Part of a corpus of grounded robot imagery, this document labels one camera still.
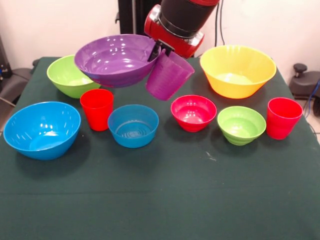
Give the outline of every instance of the plastic bowl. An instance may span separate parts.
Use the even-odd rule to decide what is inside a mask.
[[[75,55],[64,56],[50,64],[46,75],[65,95],[79,99],[85,92],[100,88],[75,65]]]
[[[237,146],[246,145],[266,130],[266,121],[257,111],[244,106],[230,106],[218,114],[218,125],[225,138]]]
[[[209,49],[202,55],[200,65],[213,90],[231,99],[253,95],[277,72],[268,55],[239,45]]]
[[[62,156],[74,143],[81,124],[79,112],[69,104],[41,102],[16,112],[3,136],[19,153],[38,160]]]
[[[126,148],[140,148],[152,141],[159,125],[157,113],[144,105],[125,105],[114,110],[108,119],[114,140]]]
[[[171,113],[187,132],[204,129],[217,115],[216,105],[206,97],[184,95],[171,104]]]
[[[147,36],[121,34],[100,38],[75,54],[76,66],[96,83],[119,88],[138,83],[156,63],[148,62],[155,41]]]

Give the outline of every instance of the green bowl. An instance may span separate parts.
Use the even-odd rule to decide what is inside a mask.
[[[263,134],[267,127],[260,113],[244,106],[230,106],[223,109],[217,121],[225,138],[237,146],[251,143]]]
[[[79,99],[85,92],[101,86],[77,68],[75,55],[64,56],[51,63],[46,75],[57,89],[74,99]]]

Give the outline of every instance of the purple bowl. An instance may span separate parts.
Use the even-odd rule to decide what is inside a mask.
[[[140,82],[156,63],[148,62],[155,41],[147,36],[107,36],[83,46],[74,57],[75,65],[94,82],[120,88]]]

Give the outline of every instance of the bowl rim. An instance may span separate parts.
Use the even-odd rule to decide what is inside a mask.
[[[108,39],[108,38],[112,38],[112,37],[116,37],[116,36],[131,36],[131,37],[132,37],[132,36],[135,36],[135,37],[138,37],[138,38],[144,38],[144,39],[149,39],[149,40],[154,41],[151,37],[144,36],[144,35],[138,35],[138,34],[130,34],[130,33],[127,33],[127,34],[115,34],[115,35],[111,35],[111,36],[104,36],[104,37],[95,39],[95,40],[93,40],[93,41],[91,41],[91,42],[88,42],[87,44],[85,44],[84,46],[82,46],[82,47],[75,53],[75,55],[74,55],[74,64],[76,65],[76,67],[77,67],[80,71],[82,71],[82,72],[84,72],[84,73],[86,73],[86,74],[88,74],[88,75],[98,75],[98,76],[104,76],[104,77],[106,77],[106,76],[114,76],[114,75],[122,75],[122,74],[127,74],[127,73],[130,73],[130,72],[133,72],[133,71],[140,70],[140,69],[144,68],[145,66],[147,66],[147,65],[149,65],[149,64],[153,64],[153,63],[158,59],[158,57],[160,56],[161,47],[159,47],[159,51],[158,51],[157,57],[154,58],[152,61],[147,61],[147,62],[146,62],[146,65],[141,66],[141,67],[139,67],[139,68],[132,69],[132,70],[124,71],[124,72],[121,72],[121,73],[115,73],[115,72],[112,72],[112,73],[95,73],[95,72],[89,72],[89,71],[85,70],[83,67],[80,67],[80,66],[77,65],[77,63],[76,63],[76,56],[79,54],[79,52],[80,52],[83,48],[85,48],[85,47],[88,46],[89,44],[92,44],[92,43],[97,42],[97,41],[99,41],[99,40]]]
[[[135,137],[135,138],[127,138],[127,137],[123,137],[123,136],[117,134],[115,131],[113,131],[113,130],[109,127],[109,121],[110,121],[110,117],[112,116],[112,114],[114,114],[115,112],[117,112],[119,109],[124,109],[124,108],[128,108],[128,107],[133,107],[133,106],[135,106],[135,107],[143,107],[144,109],[151,110],[151,112],[153,113],[153,115],[156,116],[156,120],[157,120],[156,126],[155,126],[155,128],[154,128],[148,135],[139,136],[139,137]],[[120,138],[122,138],[122,139],[136,140],[136,139],[145,138],[145,137],[153,134],[153,133],[157,130],[157,128],[158,128],[158,126],[159,126],[159,122],[160,122],[160,121],[159,121],[159,116],[158,116],[157,112],[156,112],[155,110],[153,110],[151,107],[148,107],[148,106],[142,105],[142,104],[127,104],[127,105],[123,105],[123,106],[118,107],[117,109],[115,109],[115,110],[110,114],[110,116],[109,116],[109,118],[108,118],[108,128],[109,128],[110,132],[112,133],[112,135],[118,136],[118,137],[120,137]]]
[[[209,120],[204,121],[204,122],[197,122],[197,123],[185,122],[186,124],[192,124],[192,125],[207,124],[207,123],[210,123],[210,122],[211,122],[213,119],[215,119],[215,117],[217,116],[218,108],[217,108],[217,106],[215,105],[215,103],[214,103],[212,100],[210,100],[209,98],[207,98],[207,97],[205,97],[205,96],[196,95],[196,94],[188,94],[188,95],[182,95],[182,96],[177,97],[177,98],[171,103],[170,110],[171,110],[171,113],[172,113],[172,115],[174,116],[174,118],[176,118],[176,119],[178,119],[178,120],[181,121],[181,119],[178,118],[177,115],[175,114],[175,112],[173,111],[173,106],[174,106],[174,104],[176,103],[177,100],[182,99],[182,98],[185,98],[185,97],[200,97],[201,99],[208,100],[210,103],[212,103],[213,107],[215,108],[215,114],[214,114],[213,117],[211,117]]]
[[[225,129],[223,129],[222,126],[221,126],[222,123],[221,123],[221,121],[219,121],[219,119],[221,118],[221,117],[220,117],[220,116],[221,116],[221,113],[223,113],[223,112],[224,112],[225,110],[227,110],[227,109],[232,109],[232,108],[248,109],[248,110],[250,110],[251,112],[255,113],[257,116],[259,116],[259,118],[261,118],[261,119],[263,120],[263,123],[264,123],[263,130],[262,130],[260,133],[256,134],[256,135],[248,136],[248,137],[242,137],[242,136],[235,136],[234,134],[232,134],[232,133],[226,131]],[[226,132],[227,134],[230,134],[231,136],[234,136],[234,137],[237,137],[237,138],[241,138],[241,139],[247,139],[247,140],[249,140],[249,139],[255,139],[255,138],[259,137],[260,135],[262,135],[262,134],[265,132],[265,130],[266,130],[266,128],[267,128],[267,122],[266,122],[264,116],[262,116],[258,111],[254,110],[254,109],[252,109],[252,108],[250,108],[250,107],[239,106],[239,105],[228,106],[228,107],[222,109],[222,110],[219,112],[219,114],[218,114],[217,123],[218,123],[218,126],[219,126],[219,128],[221,129],[221,131]]]
[[[35,106],[38,106],[38,105],[42,105],[42,104],[60,104],[60,105],[64,105],[64,106],[68,106],[68,107],[71,107],[71,109],[74,109],[75,112],[77,113],[77,116],[79,117],[79,123],[78,123],[78,126],[76,127],[76,131],[70,135],[67,139],[65,139],[62,143],[58,144],[58,145],[55,145],[55,146],[51,146],[51,147],[47,147],[47,148],[44,148],[44,149],[41,149],[41,150],[29,150],[29,149],[23,149],[23,148],[19,148],[19,147],[15,147],[13,146],[12,144],[10,144],[7,140],[7,137],[6,137],[6,128],[10,122],[10,120],[15,117],[17,114],[27,110],[28,108],[33,108]],[[43,102],[38,102],[38,103],[34,103],[34,104],[31,104],[31,105],[28,105],[20,110],[18,110],[17,112],[15,112],[10,118],[9,120],[6,122],[5,126],[4,126],[4,129],[3,129],[3,138],[5,140],[5,142],[11,146],[13,149],[16,149],[18,151],[23,151],[23,152],[41,152],[41,151],[46,151],[46,150],[49,150],[49,149],[53,149],[53,148],[56,148],[58,146],[61,146],[62,144],[64,144],[65,142],[67,142],[69,139],[71,139],[79,130],[80,128],[80,125],[81,125],[81,116],[80,116],[80,113],[79,111],[74,107],[74,106],[71,106],[70,104],[67,104],[65,102],[61,102],[61,101],[43,101]]]
[[[209,72],[206,72],[204,67],[203,67],[203,58],[205,55],[207,55],[209,52],[213,51],[214,49],[217,49],[217,48],[226,48],[226,47],[238,47],[238,48],[245,48],[245,49],[250,49],[254,52],[258,52],[260,54],[262,54],[263,56],[267,57],[269,60],[271,60],[272,62],[272,65],[273,65],[273,71],[272,71],[272,74],[270,74],[270,77],[265,79],[265,80],[262,80],[262,81],[259,81],[259,82],[255,82],[255,83],[233,83],[233,82],[226,82],[226,81],[223,81],[219,78],[216,78],[215,76],[213,76],[212,74],[210,74]],[[208,50],[206,50],[200,57],[200,66],[202,68],[202,70],[208,74],[210,77],[220,81],[220,82],[223,82],[223,83],[227,83],[227,84],[230,84],[230,85],[235,85],[235,86],[255,86],[255,85],[260,85],[260,84],[264,84],[266,82],[268,82],[269,80],[271,80],[277,73],[277,65],[275,63],[275,61],[269,56],[267,55],[266,53],[264,53],[263,51],[261,50],[258,50],[256,48],[253,48],[253,47],[250,47],[250,46],[245,46],[245,45],[238,45],[238,44],[228,44],[228,45],[222,45],[222,46],[216,46],[216,47],[212,47]]]
[[[77,84],[77,85],[72,85],[72,86],[71,86],[71,85],[62,84],[62,83],[60,83],[60,82],[57,82],[57,81],[53,80],[53,79],[50,77],[50,75],[49,75],[49,70],[50,70],[50,68],[52,68],[52,66],[53,66],[55,63],[59,62],[59,61],[62,60],[62,59],[71,58],[71,57],[73,57],[73,63],[74,63],[74,62],[75,62],[75,55],[74,55],[74,54],[59,57],[58,59],[56,59],[56,60],[54,60],[52,63],[50,63],[50,65],[49,65],[48,68],[46,69],[46,76],[48,77],[48,79],[50,79],[50,81],[53,82],[54,84],[58,84],[58,85],[63,86],[63,87],[80,87],[80,86],[87,86],[87,85],[90,85],[90,84],[93,84],[93,83],[99,85],[99,83],[96,83],[96,82],[92,81],[92,80],[90,79],[90,77],[88,77],[88,76],[85,75],[83,72],[81,72],[81,70],[78,68],[78,66],[77,66],[76,64],[74,64],[75,67],[84,75],[84,77],[86,77],[86,78],[87,78],[89,81],[91,81],[91,82],[88,82],[88,83],[85,83],[85,84]]]

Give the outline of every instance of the plastic cup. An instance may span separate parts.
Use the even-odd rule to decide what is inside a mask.
[[[296,101],[276,97],[269,101],[266,117],[266,133],[276,140],[285,139],[303,115],[303,108]]]
[[[114,95],[105,89],[93,89],[85,92],[81,98],[84,114],[94,131],[108,129],[108,118],[113,111]]]
[[[160,53],[146,82],[146,89],[155,98],[167,101],[195,72],[194,68],[174,52]]]

